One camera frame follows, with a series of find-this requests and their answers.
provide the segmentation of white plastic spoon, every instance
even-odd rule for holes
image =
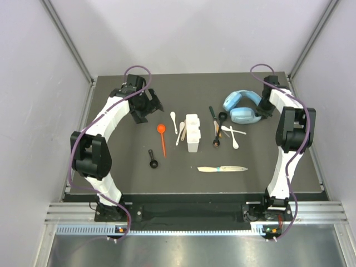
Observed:
[[[185,126],[185,123],[182,121],[182,122],[179,124],[179,134],[178,134],[176,146],[177,146],[178,143],[179,143],[179,137],[180,137],[180,134],[183,132],[184,126]]]
[[[233,127],[232,127],[232,126],[230,126],[230,129],[229,129],[229,128],[227,128],[227,127],[226,127],[226,126],[224,126],[224,125],[222,125],[222,127],[221,127],[221,129],[222,129],[223,131],[229,131],[229,132],[233,131],[233,132],[238,132],[239,134],[246,135],[246,132],[241,132],[241,131],[231,130],[232,128],[233,128]]]
[[[233,130],[232,126],[230,126],[230,131],[231,131],[231,135],[233,136],[233,148],[234,149],[238,149],[239,148],[239,144],[235,140],[234,130]]]
[[[174,124],[174,131],[176,132],[176,135],[177,135],[178,131],[177,131],[177,126],[176,126],[176,113],[174,111],[171,112],[171,118],[172,118],[173,124]]]

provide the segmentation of gray wall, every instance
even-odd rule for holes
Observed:
[[[356,1],[342,0],[295,78],[317,110],[314,147],[332,197],[356,235]]]
[[[38,0],[0,7],[0,266],[31,266],[88,82]]]
[[[92,75],[289,72],[329,0],[52,0]]]

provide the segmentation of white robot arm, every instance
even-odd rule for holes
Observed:
[[[109,112],[107,112],[106,110],[122,98],[123,97],[117,96],[108,98],[104,108],[99,112],[96,118],[101,116],[103,113],[105,114],[105,116],[101,120],[99,120],[99,122],[97,122],[87,130],[87,135],[103,136],[106,140],[106,143],[108,143],[112,132],[115,130],[116,126],[122,120],[122,118],[129,113],[130,107],[128,104],[128,100],[126,100],[116,105],[114,108],[109,110]],[[119,203],[119,201],[121,200],[121,191],[117,189],[110,172],[101,180],[89,176],[86,176],[85,179],[93,186],[94,189],[98,190],[109,199],[117,203]],[[107,206],[114,206],[113,203],[104,199],[100,194],[98,194],[98,196],[100,203],[103,203]]]
[[[103,114],[104,116],[86,131],[77,146],[72,167],[90,182],[95,190],[100,192],[98,197],[102,205],[116,207],[114,203],[102,196],[116,203],[122,201],[122,193],[116,187],[110,174],[112,160],[107,143],[112,132],[128,113],[132,115],[136,123],[142,123],[147,122],[145,116],[148,114],[156,110],[163,111],[163,106],[153,89],[148,89],[151,100],[145,92],[142,92],[114,106],[125,96],[142,89],[144,84],[146,84],[144,78],[128,75],[126,83],[111,92],[104,108],[96,118]],[[74,132],[71,136],[72,149],[79,134],[80,132]]]
[[[293,100],[292,94],[286,87],[279,86],[277,76],[268,76],[265,82],[277,86],[273,89],[268,85],[264,86],[262,100],[260,101],[256,113],[263,118],[270,117],[276,108],[281,114],[276,131],[276,144],[278,146],[278,160],[271,183],[268,185],[263,201],[263,212],[285,212],[289,201],[289,186],[286,177],[286,166],[291,158],[301,147],[306,135],[306,115],[303,106]],[[307,108],[310,117],[310,131],[308,141],[301,152],[289,163],[289,181],[292,181],[296,166],[303,156],[306,148],[313,143],[316,111]]]

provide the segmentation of knife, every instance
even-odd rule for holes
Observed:
[[[221,166],[221,167],[198,167],[201,172],[228,172],[228,171],[247,171],[248,168],[240,166]]]

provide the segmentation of ear muff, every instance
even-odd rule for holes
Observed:
[[[261,97],[252,91],[240,90],[232,92],[225,99],[223,108],[225,111],[230,112],[231,120],[239,124],[256,123],[261,120],[261,116],[256,116],[255,111],[249,107],[234,108],[241,100],[242,97],[248,97],[256,106],[260,103]]]

